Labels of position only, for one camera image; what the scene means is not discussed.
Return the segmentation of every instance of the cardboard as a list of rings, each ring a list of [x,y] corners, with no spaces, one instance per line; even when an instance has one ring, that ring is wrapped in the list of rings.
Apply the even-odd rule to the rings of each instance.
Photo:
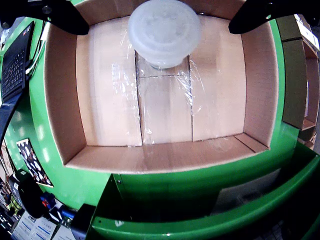
[[[126,20],[123,17],[130,15],[140,3],[140,1],[125,0],[85,0],[79,3],[76,7],[91,25],[88,36],[77,37],[53,25],[50,26],[45,48],[45,99],[51,131],[63,164],[70,168],[108,173],[171,173],[230,163],[269,149],[278,102],[276,51],[268,23],[251,34],[231,36],[228,33],[228,20],[244,3],[242,0],[187,1],[197,13],[219,17],[206,16],[202,19],[208,19],[206,22],[211,23],[209,25],[205,23],[208,29],[205,34],[210,36],[209,31],[219,31],[220,40],[216,43],[219,43],[220,47],[214,48],[213,46],[216,52],[211,52],[212,49],[202,49],[201,51],[205,54],[205,61],[202,63],[209,63],[208,67],[201,71],[194,69],[191,72],[190,70],[190,73],[183,75],[183,78],[186,77],[186,80],[192,77],[192,74],[194,76],[199,74],[201,80],[207,82],[208,85],[211,84],[211,79],[223,89],[223,91],[217,91],[216,94],[217,102],[222,103],[218,107],[219,111],[222,111],[221,126],[223,127],[221,131],[224,134],[220,136],[230,136],[192,142],[190,136],[192,136],[192,118],[196,116],[194,115],[195,107],[192,106],[191,117],[187,116],[187,108],[184,109],[184,106],[188,106],[185,101],[186,97],[178,91],[177,79],[173,81],[177,75],[165,77],[167,81],[163,76],[155,77],[157,80],[162,80],[151,89],[155,94],[148,95],[148,91],[147,93],[141,91],[144,92],[142,97],[135,92],[137,83],[132,80],[129,84],[132,87],[132,96],[137,96],[134,97],[134,100],[129,101],[130,104],[136,99],[139,104],[135,104],[135,108],[137,106],[141,108],[143,105],[148,107],[149,103],[151,103],[150,106],[153,106],[149,108],[150,113],[155,116],[155,119],[152,118],[154,122],[151,122],[151,125],[156,127],[157,135],[155,136],[159,142],[175,142],[127,147],[121,146],[123,138],[120,138],[120,134],[113,135],[114,141],[111,141],[110,136],[103,132],[110,129],[109,124],[112,127],[121,125],[121,129],[117,127],[112,129],[114,132],[121,132],[123,126],[129,126],[136,121],[132,118],[134,114],[130,115],[131,117],[126,121],[128,116],[126,98],[123,94],[114,94],[115,89],[108,85],[109,80],[114,79],[115,76],[118,76],[120,83],[124,83],[125,78],[121,74],[110,76],[112,72],[122,73],[122,69],[115,71],[113,68],[113,71],[112,68],[106,66],[112,66],[116,60],[121,63],[118,64],[119,69],[123,65],[129,69],[129,73],[136,74],[135,61],[137,58],[134,52],[127,48],[125,55],[114,43],[119,43],[117,36],[123,33],[125,24],[122,22]],[[114,41],[108,41],[107,38],[114,38]],[[259,56],[259,51],[263,49],[265,49],[264,55]],[[191,54],[190,59],[190,63],[194,63],[196,67],[201,66],[200,62],[197,64],[196,55],[193,58]],[[214,68],[215,76],[210,74],[212,68]],[[138,79],[140,87],[142,86],[140,90],[149,89],[151,80],[150,77],[141,76]],[[215,90],[209,87],[206,91]],[[119,106],[112,108],[112,104],[122,104],[123,109],[119,109]],[[262,108],[265,113],[261,114],[259,109],[263,104],[267,106]],[[118,119],[110,114],[107,116],[106,110],[112,112],[115,109],[121,111]],[[142,111],[138,111],[138,115],[135,116],[141,119],[146,118]],[[238,119],[242,119],[239,125],[236,124]],[[169,129],[169,134],[165,134],[162,129],[167,128],[169,123],[174,123],[176,129]],[[137,135],[138,138],[140,136],[140,141],[141,135],[143,135],[142,132]],[[109,142],[101,143],[104,146],[91,145],[95,144],[94,142],[97,145],[100,144],[101,139],[107,139]],[[117,146],[105,146],[106,144],[112,145],[116,141],[121,143],[118,142]]]
[[[128,17],[90,28],[77,38],[76,79],[89,146],[141,146],[135,50]]]
[[[300,130],[312,128],[317,123],[319,110],[318,56],[304,39],[283,42],[283,53],[285,98],[282,120]]]
[[[311,127],[309,129],[306,129],[304,131],[300,131],[298,138],[303,140],[304,142],[310,141],[312,139],[312,137],[315,135],[316,133],[316,127]]]
[[[298,16],[297,14],[294,15],[296,23],[298,25],[298,28],[300,30],[300,33],[302,35],[303,40],[305,40],[306,42],[308,42],[310,44],[310,46],[312,46],[312,48],[314,48],[314,50],[316,52],[319,52],[320,47],[319,47],[319,40],[318,38],[312,33],[311,28],[309,26],[309,24],[307,23],[307,21],[304,19],[304,17],[302,16],[302,20],[300,18],[300,16]]]
[[[302,129],[307,97],[307,67],[302,40],[283,42],[285,94],[282,120]]]
[[[295,16],[283,16],[276,18],[276,23],[279,28],[280,37],[283,42],[288,40],[302,40]]]
[[[244,132],[246,67],[229,20],[199,16],[202,38],[190,54],[193,141]]]
[[[189,59],[184,58],[183,62],[168,69],[155,69],[139,53],[135,53],[135,65],[138,78],[163,77],[163,76],[186,76],[189,73]]]
[[[276,46],[269,24],[241,35],[246,75],[244,132],[270,147],[279,96]]]
[[[230,136],[130,148],[87,146],[66,167],[119,174],[172,173],[230,163],[254,154]]]
[[[143,144],[192,141],[191,108],[175,76],[139,78]]]

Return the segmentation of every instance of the white plastic lid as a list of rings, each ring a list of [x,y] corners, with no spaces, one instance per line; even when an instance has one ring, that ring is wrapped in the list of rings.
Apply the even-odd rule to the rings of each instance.
[[[134,49],[156,68],[182,63],[198,45],[201,25],[197,14],[178,0],[150,0],[130,16],[128,35]]]

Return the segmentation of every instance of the screw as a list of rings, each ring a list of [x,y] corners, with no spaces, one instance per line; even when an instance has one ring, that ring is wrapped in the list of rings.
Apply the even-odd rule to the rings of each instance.
[[[44,14],[50,14],[50,13],[52,13],[52,8],[49,7],[48,5],[46,5],[46,6],[44,6],[44,7],[42,8],[42,12],[43,12]]]

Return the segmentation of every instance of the white label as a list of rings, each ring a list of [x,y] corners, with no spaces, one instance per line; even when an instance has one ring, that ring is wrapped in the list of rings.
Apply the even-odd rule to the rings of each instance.
[[[316,52],[320,51],[318,38],[303,25],[301,18],[297,14],[295,14],[294,17],[296,23],[298,24],[301,35],[307,39]]]

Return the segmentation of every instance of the paper sheet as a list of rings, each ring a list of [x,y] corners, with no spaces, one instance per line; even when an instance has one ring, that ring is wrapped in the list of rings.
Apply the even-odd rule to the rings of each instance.
[[[56,226],[44,217],[35,219],[24,212],[11,237],[14,240],[50,240]]]
[[[61,226],[52,240],[76,240],[71,229]]]

